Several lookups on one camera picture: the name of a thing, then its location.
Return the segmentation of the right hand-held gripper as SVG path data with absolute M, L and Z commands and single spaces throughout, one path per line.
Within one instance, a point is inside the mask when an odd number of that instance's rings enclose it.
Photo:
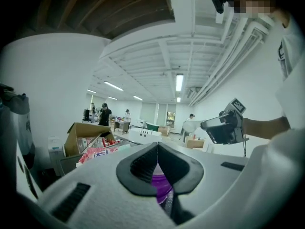
M 249 138 L 243 131 L 243 113 L 246 107 L 234 98 L 218 117 L 202 121 L 200 127 L 206 129 L 214 144 L 231 145 L 246 143 Z

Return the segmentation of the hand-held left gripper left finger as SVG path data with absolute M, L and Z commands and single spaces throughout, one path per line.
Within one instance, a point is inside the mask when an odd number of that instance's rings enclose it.
M 155 197 L 130 193 L 116 176 L 122 159 L 146 147 L 133 146 L 85 162 L 48 187 L 39 198 L 39 206 L 52 213 L 81 183 L 89 189 L 66 222 L 72 229 L 175 228 Z

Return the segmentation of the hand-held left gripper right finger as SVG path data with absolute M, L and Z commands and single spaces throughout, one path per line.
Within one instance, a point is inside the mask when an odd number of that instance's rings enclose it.
M 182 147 L 179 150 L 202 165 L 203 175 L 195 176 L 200 182 L 191 193 L 177 196 L 162 169 L 158 167 L 158 203 L 173 221 L 188 221 L 206 211 L 225 194 L 236 181 L 248 158 Z

